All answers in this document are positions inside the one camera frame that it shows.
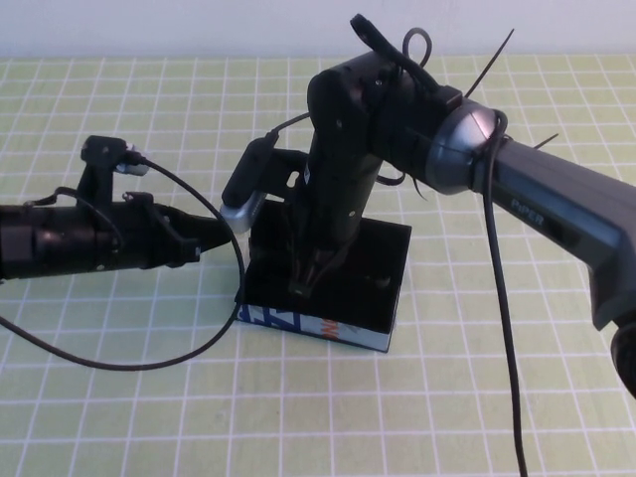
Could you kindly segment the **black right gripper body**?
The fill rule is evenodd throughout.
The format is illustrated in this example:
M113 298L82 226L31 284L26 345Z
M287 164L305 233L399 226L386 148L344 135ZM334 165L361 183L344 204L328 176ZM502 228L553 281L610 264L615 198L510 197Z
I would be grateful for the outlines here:
M379 173L377 157L311 157L296 203L296 251L350 245Z

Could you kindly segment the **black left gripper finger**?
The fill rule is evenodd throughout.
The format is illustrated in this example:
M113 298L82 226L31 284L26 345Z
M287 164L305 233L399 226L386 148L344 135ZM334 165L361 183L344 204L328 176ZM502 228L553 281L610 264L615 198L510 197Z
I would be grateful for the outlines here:
M232 234L214 217L192 215L175 208L170 209L170 226L184 239L196 239L200 244L227 244Z
M180 261L198 262L203 253L229 242L224 237L186 238L180 242Z

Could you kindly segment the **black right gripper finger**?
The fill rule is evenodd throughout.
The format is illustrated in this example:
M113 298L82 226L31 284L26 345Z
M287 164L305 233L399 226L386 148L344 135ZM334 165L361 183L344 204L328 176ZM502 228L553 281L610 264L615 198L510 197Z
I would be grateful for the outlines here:
M316 280L320 281L331 270L335 270L342 265L345 260L345 250L338 249L317 249L316 250Z
M313 250L299 251L292 257L289 291L301 298L310 298L319 274L319 263Z

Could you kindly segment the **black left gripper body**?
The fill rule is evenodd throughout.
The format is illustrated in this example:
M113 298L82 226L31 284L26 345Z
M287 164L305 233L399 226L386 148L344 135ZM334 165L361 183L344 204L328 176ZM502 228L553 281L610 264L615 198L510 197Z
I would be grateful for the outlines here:
M29 204L31 278L183 264L173 213L152 195L126 193L107 211L84 201L57 207L57 198Z

